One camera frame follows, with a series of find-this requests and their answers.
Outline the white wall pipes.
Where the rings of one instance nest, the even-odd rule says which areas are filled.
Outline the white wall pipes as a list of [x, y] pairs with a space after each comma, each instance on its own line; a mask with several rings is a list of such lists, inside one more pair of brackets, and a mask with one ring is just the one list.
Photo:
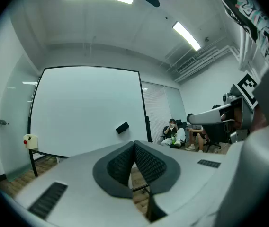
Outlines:
[[253, 63], [257, 50], [258, 49], [249, 34], [240, 27], [240, 53], [238, 58], [239, 70], [243, 72], [247, 70], [255, 79], [259, 78]]

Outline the person's right forearm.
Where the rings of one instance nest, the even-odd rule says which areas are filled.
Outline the person's right forearm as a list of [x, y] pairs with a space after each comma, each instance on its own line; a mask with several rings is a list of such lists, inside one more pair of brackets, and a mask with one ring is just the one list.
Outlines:
[[266, 116], [259, 105], [255, 107], [254, 120], [255, 120], [255, 123], [254, 123], [255, 131], [268, 126]]

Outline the beige box with red button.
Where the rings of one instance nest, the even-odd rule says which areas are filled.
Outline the beige box with red button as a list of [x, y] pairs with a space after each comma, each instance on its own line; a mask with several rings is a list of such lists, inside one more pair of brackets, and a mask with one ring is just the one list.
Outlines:
[[36, 135], [26, 134], [23, 136], [23, 143], [27, 149], [37, 149], [38, 140]]

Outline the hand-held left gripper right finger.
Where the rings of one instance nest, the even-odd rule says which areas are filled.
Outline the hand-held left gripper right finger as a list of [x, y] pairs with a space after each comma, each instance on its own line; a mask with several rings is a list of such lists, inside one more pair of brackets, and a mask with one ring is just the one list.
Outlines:
[[227, 192], [225, 155], [189, 152], [137, 141], [166, 165], [150, 186], [148, 214], [135, 222], [214, 222]]

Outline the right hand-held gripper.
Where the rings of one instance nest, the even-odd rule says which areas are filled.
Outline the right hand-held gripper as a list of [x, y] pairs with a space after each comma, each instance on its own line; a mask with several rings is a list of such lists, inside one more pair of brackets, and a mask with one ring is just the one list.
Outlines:
[[191, 114], [188, 122], [192, 125], [211, 125], [222, 123], [220, 127], [220, 142], [231, 143], [237, 138], [244, 138], [249, 134], [252, 126], [254, 108], [257, 100], [253, 91], [257, 86], [254, 78], [246, 73], [243, 78], [232, 85], [230, 92], [223, 95], [224, 105], [209, 111]]

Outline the large black-framed whiteboard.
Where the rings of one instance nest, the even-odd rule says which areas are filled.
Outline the large black-framed whiteboard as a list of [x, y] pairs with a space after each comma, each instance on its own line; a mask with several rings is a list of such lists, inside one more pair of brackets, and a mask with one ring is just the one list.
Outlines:
[[[116, 128], [129, 128], [118, 134]], [[47, 68], [37, 84], [30, 133], [37, 150], [72, 157], [110, 145], [148, 140], [140, 74], [92, 66]]]

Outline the black patterned T-shirt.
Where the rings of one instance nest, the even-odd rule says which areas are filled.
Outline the black patterned T-shirt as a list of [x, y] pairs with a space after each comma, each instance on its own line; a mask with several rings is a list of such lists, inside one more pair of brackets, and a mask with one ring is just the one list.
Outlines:
[[269, 17], [256, 0], [221, 0], [228, 17], [250, 36], [269, 65]]

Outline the ceiling air vent grille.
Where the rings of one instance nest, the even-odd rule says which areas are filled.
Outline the ceiling air vent grille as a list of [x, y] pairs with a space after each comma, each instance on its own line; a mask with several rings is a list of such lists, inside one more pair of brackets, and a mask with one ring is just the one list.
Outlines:
[[193, 58], [193, 57], [190, 58], [190, 59], [188, 59], [188, 60], [187, 60], [186, 62], [184, 62], [181, 66], [179, 66], [179, 67], [176, 69], [176, 71], [177, 71], [177, 72], [181, 72], [181, 71], [184, 70], [187, 66], [193, 64], [195, 61], [196, 61], [196, 59]]

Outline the white black box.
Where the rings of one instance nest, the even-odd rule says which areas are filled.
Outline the white black box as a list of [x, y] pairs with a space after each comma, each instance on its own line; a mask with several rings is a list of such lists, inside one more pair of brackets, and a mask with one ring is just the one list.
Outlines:
[[127, 122], [125, 122], [116, 128], [116, 132], [118, 134], [121, 134], [121, 133], [125, 132], [128, 128], [129, 128], [129, 124]]

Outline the white window blinds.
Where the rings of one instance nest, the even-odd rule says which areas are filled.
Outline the white window blinds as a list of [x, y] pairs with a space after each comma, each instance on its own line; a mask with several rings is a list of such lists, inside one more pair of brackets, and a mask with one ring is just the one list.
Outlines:
[[142, 83], [146, 115], [149, 117], [153, 143], [161, 144], [163, 129], [171, 119], [165, 87], [152, 83]]

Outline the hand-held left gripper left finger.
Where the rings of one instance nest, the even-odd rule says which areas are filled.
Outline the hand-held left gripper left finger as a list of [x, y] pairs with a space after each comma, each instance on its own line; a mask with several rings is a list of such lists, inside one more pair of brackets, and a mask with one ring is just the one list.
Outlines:
[[58, 182], [67, 189], [47, 216], [47, 224], [145, 224], [146, 218], [132, 199], [110, 196], [93, 177], [95, 163], [124, 145], [119, 143], [65, 159], [23, 188], [15, 201], [29, 209], [51, 184]]

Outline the black office chair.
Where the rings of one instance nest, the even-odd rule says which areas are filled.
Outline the black office chair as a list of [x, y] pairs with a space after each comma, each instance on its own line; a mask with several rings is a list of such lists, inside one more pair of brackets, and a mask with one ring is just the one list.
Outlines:
[[208, 139], [204, 146], [207, 146], [206, 153], [209, 151], [210, 146], [217, 146], [221, 148], [218, 143], [228, 143], [228, 133], [225, 130], [225, 126], [223, 123], [221, 124], [211, 124], [211, 125], [203, 125], [204, 130], [206, 131], [206, 135]]
[[175, 144], [170, 144], [171, 148], [181, 148], [185, 146], [186, 140], [186, 124], [182, 123], [181, 120], [170, 119], [169, 124], [177, 124], [176, 127], [170, 127], [170, 137], [175, 137]]

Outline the bundle of white ceiling pipes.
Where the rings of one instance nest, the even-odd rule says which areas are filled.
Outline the bundle of white ceiling pipes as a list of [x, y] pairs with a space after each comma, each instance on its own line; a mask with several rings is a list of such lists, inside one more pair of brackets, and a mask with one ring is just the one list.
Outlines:
[[[239, 53], [240, 50], [231, 45], [224, 46], [221, 49], [213, 45], [198, 51], [180, 47], [165, 56], [165, 60], [159, 66], [172, 77], [174, 82], [180, 83], [225, 55], [232, 54], [238, 59]], [[179, 66], [192, 57], [196, 59], [193, 64], [187, 66], [181, 72], [176, 71]]]

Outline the frosted glass door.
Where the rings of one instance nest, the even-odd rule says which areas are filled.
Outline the frosted glass door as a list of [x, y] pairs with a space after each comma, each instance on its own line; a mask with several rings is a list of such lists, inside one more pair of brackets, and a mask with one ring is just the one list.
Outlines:
[[3, 92], [0, 119], [0, 157], [5, 176], [13, 181], [31, 169], [29, 151], [24, 146], [28, 117], [39, 76], [22, 55], [14, 67]]

